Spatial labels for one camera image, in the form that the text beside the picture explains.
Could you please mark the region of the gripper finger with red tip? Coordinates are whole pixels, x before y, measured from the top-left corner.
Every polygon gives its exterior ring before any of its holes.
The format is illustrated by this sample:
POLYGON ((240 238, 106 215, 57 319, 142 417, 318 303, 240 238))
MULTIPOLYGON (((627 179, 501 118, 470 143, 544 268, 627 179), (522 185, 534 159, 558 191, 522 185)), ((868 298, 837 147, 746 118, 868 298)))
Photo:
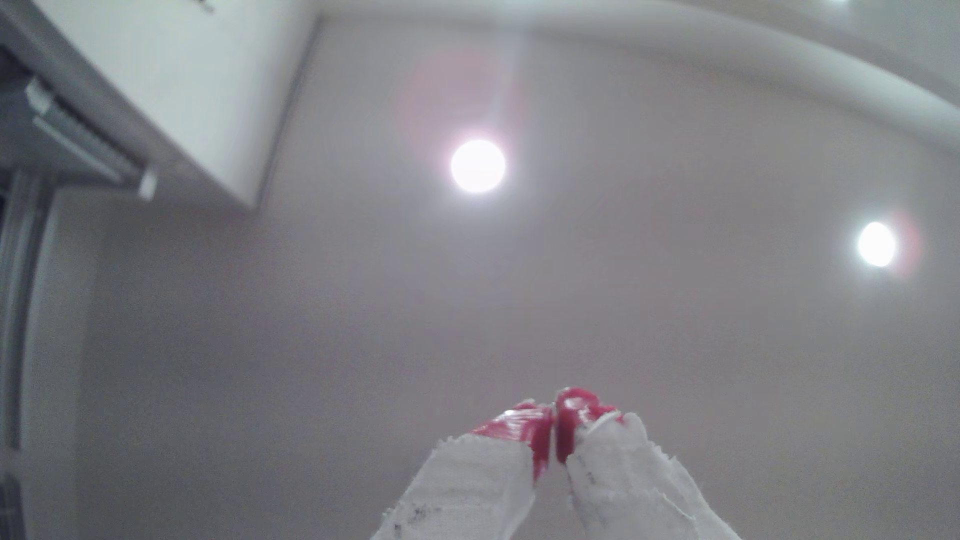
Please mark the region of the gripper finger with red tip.
POLYGON ((510 539, 536 499, 553 405, 524 400, 438 442, 372 539, 510 539))
POLYGON ((739 539, 638 414, 579 387, 555 407, 556 456, 587 539, 739 539))

